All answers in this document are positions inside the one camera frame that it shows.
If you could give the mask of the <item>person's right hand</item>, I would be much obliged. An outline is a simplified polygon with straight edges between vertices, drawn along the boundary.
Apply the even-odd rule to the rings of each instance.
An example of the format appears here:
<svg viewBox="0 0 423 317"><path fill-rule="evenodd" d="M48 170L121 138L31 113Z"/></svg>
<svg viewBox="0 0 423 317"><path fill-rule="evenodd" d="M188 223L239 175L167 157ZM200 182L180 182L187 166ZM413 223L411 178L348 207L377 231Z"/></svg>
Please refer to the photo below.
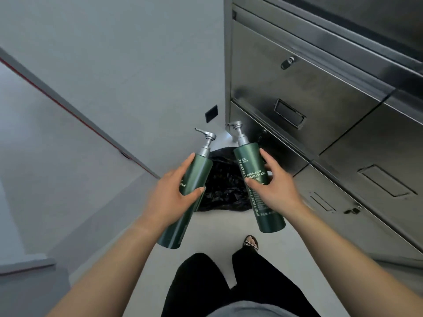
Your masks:
<svg viewBox="0 0 423 317"><path fill-rule="evenodd" d="M260 148L259 150L266 161L266 169L272 172L272 179L267 184L272 186L272 198L270 201L263 202L293 224L294 217L300 213L306 213L307 208L297 191L292 176L264 149Z"/></svg>

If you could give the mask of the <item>person's left hand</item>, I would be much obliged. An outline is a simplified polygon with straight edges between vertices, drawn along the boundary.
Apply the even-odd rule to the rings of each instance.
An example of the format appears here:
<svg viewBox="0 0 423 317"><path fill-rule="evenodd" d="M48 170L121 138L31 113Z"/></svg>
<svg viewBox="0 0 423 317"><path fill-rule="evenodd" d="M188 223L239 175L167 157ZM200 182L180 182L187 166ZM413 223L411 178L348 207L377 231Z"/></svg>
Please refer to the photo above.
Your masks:
<svg viewBox="0 0 423 317"><path fill-rule="evenodd" d="M192 203L182 203L180 181L195 157L191 153L175 170L167 172L153 190L141 219L147 227L162 233L187 211Z"/></svg>

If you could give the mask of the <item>green pump bottle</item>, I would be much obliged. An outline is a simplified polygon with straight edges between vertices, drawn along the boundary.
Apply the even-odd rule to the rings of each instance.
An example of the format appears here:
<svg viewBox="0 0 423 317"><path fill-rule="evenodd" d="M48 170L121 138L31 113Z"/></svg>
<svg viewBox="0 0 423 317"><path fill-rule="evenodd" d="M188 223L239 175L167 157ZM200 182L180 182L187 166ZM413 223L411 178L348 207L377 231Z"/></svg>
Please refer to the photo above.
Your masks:
<svg viewBox="0 0 423 317"><path fill-rule="evenodd" d="M197 132L205 135L206 143L202 146L185 172L180 181L179 191L182 195L188 195L199 187L205 187L213 162L209 159L210 144L216 139L216 134L195 128ZM171 224L161 235L158 244L168 249L177 249L182 243L182 239L187 230L188 224L197 211L204 193L193 202L181 218Z"/></svg>
<svg viewBox="0 0 423 317"><path fill-rule="evenodd" d="M262 185L270 183L257 143L251 143L242 130L242 122L235 121L227 124L237 132L238 147L234 150L237 164L243 178L251 178ZM254 212L258 228L263 233L274 233L285 228L284 218L270 209L257 192L246 185L248 197Z"/></svg>

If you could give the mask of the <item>person's right forearm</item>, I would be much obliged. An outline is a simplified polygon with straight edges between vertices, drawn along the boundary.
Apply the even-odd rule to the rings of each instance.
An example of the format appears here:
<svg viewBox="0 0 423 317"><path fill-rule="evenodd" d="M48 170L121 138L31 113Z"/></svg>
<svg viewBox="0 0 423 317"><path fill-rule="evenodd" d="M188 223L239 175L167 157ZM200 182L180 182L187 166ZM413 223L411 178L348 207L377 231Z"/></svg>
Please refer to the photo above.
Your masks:
<svg viewBox="0 0 423 317"><path fill-rule="evenodd" d="M423 317L423 298L323 222L302 201L280 212L351 317Z"/></svg>

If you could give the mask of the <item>person's left forearm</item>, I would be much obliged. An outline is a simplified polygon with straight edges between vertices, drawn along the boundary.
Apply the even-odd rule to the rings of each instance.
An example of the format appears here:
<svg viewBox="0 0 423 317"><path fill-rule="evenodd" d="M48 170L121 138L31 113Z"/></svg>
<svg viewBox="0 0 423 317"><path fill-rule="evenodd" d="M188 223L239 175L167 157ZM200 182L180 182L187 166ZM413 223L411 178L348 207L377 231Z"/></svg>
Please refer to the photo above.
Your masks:
<svg viewBox="0 0 423 317"><path fill-rule="evenodd" d="M168 225L163 217L143 214L46 317L122 317L145 263Z"/></svg>

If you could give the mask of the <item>black plastic trash bag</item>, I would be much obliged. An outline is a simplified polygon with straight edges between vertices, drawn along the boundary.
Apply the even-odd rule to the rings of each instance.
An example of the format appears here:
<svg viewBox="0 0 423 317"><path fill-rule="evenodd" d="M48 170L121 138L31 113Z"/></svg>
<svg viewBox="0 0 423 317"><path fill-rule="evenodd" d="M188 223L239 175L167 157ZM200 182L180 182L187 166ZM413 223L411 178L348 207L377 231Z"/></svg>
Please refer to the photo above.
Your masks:
<svg viewBox="0 0 423 317"><path fill-rule="evenodd" d="M252 208L234 150L235 147L224 147L210 152L209 159L213 165L197 212L244 212Z"/></svg>

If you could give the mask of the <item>person's studded sandal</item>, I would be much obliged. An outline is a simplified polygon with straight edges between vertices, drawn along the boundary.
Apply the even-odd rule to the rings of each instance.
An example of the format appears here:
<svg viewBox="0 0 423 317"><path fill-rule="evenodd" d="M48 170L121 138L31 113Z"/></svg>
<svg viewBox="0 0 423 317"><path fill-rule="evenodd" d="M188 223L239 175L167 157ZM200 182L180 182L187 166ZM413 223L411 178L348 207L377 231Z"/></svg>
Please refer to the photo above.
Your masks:
<svg viewBox="0 0 423 317"><path fill-rule="evenodd" d="M252 235L247 235L242 243L242 248L250 249L256 253L259 251L258 241Z"/></svg>

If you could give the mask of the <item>person's black trousers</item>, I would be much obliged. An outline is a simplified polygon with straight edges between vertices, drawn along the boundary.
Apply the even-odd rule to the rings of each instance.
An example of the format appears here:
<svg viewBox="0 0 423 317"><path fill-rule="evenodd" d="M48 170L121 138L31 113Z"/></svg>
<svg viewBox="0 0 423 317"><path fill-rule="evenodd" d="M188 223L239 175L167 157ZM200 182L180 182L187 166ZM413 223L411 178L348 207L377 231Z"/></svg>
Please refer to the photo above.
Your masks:
<svg viewBox="0 0 423 317"><path fill-rule="evenodd" d="M204 253L196 253L177 269L161 317L206 317L225 305L246 300L271 304L299 317L320 317L301 289L269 261L250 249L232 255L236 285Z"/></svg>

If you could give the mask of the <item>large steel cabinet drawer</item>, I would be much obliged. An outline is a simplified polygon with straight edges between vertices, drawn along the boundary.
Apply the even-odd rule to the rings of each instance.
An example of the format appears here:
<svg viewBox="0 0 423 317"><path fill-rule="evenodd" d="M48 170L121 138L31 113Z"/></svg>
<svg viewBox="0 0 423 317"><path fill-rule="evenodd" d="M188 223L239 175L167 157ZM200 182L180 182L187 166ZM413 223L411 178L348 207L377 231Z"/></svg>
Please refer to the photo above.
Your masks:
<svg viewBox="0 0 423 317"><path fill-rule="evenodd" d="M280 64L290 57L296 62L282 70ZM307 55L235 20L231 61L233 101L260 112L314 155L327 149L380 102L316 65ZM278 98L306 116L300 130L273 111Z"/></svg>

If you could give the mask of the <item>steel cabinet door with lock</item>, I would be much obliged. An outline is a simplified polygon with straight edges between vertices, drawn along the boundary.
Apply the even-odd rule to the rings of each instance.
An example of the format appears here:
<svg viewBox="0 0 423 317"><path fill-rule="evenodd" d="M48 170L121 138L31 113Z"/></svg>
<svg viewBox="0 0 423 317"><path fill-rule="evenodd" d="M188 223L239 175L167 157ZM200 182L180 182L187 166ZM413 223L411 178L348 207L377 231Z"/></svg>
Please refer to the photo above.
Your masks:
<svg viewBox="0 0 423 317"><path fill-rule="evenodd" d="M307 165L293 179L304 202L332 229L372 259L423 268L423 253L314 167ZM310 192L318 193L337 212L326 212L309 197ZM358 215L343 214L353 205L362 206L361 213Z"/></svg>

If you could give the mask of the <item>person's grey shirt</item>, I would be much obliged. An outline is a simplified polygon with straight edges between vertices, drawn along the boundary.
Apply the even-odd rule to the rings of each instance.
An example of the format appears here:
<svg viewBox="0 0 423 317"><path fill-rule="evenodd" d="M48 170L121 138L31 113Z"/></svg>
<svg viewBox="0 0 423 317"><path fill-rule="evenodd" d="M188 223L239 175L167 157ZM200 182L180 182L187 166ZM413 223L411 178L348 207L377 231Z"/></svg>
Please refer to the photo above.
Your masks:
<svg viewBox="0 0 423 317"><path fill-rule="evenodd" d="M213 311L206 317L299 317L288 310L271 304L238 301Z"/></svg>

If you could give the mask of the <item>stainless steel cabinet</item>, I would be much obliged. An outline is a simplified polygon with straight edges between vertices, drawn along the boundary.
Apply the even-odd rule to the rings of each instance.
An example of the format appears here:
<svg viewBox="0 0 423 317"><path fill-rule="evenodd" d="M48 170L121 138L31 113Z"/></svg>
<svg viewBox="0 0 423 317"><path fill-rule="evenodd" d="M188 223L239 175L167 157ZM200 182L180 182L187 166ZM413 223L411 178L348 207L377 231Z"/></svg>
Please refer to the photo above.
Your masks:
<svg viewBox="0 0 423 317"><path fill-rule="evenodd" d="M370 257L423 267L423 0L224 0L226 122Z"/></svg>

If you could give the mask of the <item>grey red-edged wall rail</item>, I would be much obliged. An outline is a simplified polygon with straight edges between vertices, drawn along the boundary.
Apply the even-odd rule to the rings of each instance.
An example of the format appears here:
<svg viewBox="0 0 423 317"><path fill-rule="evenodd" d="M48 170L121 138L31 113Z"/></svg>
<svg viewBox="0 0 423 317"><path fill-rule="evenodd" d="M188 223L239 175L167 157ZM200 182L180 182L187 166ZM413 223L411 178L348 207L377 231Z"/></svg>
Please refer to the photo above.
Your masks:
<svg viewBox="0 0 423 317"><path fill-rule="evenodd" d="M120 143L98 127L94 122L92 122L88 117L86 117L81 111L72 106L68 101L66 101L61 95L59 95L55 90L50 86L44 83L39 77L29 71L21 63L19 63L13 56L11 56L7 51L0 47L0 61L6 65L13 72L22 77L25 81L31 84L33 87L38 89L41 93L46 95L49 99L54 101L58 106L66 110L73 117L77 118L82 122L86 127L90 128L93 132L98 134L101 138L107 141L109 144L113 145L114 148L120 151L127 159L130 159L141 166L149 174L154 176L156 179L160 179L160 176L157 175L154 171L148 168L143 162L141 162L134 154L132 154L128 149L124 148Z"/></svg>

